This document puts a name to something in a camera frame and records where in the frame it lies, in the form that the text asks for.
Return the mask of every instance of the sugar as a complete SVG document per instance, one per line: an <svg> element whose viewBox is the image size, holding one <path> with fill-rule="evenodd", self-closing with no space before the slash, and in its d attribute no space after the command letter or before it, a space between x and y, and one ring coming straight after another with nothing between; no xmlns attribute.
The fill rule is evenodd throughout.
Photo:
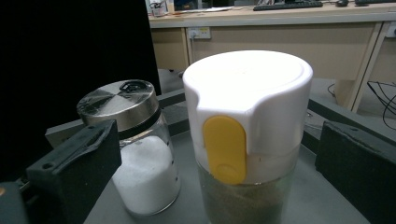
<svg viewBox="0 0 396 224"><path fill-rule="evenodd" d="M171 149L161 138L138 140L121 150L121 158L113 182L128 210L151 215L172 203L180 181Z"/></svg>

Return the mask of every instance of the plastic container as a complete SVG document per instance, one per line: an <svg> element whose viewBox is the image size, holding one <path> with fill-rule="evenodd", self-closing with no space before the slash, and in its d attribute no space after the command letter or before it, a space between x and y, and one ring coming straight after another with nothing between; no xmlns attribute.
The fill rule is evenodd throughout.
<svg viewBox="0 0 396 224"><path fill-rule="evenodd" d="M280 223L304 133L312 69L241 50L183 74L202 196L212 224Z"/></svg>

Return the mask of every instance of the yellow slider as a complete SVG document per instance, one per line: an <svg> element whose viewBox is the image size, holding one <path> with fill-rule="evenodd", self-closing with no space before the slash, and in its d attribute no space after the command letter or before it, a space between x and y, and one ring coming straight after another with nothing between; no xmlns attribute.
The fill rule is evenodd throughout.
<svg viewBox="0 0 396 224"><path fill-rule="evenodd" d="M204 124L209 169L225 184L240 184L247 172L246 134L242 125L226 116L215 116Z"/></svg>

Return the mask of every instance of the jar lid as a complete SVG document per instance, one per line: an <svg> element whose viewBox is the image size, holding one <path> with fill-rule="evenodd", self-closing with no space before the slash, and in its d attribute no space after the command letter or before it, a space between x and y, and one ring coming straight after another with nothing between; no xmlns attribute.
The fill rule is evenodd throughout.
<svg viewBox="0 0 396 224"><path fill-rule="evenodd" d="M119 133L148 120L155 122L161 114L154 86L139 79L111 83L88 93L78 102L77 111L86 125L115 119Z"/></svg>

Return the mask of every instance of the glass jar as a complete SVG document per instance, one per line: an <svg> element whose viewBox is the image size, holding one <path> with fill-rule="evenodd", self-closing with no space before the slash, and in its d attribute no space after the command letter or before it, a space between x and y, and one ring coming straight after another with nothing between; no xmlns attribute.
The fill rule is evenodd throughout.
<svg viewBox="0 0 396 224"><path fill-rule="evenodd" d="M112 83L87 94L78 103L87 125L117 121L122 165L112 176L125 208L149 216L171 205L180 179L166 120L154 87L144 80Z"/></svg>

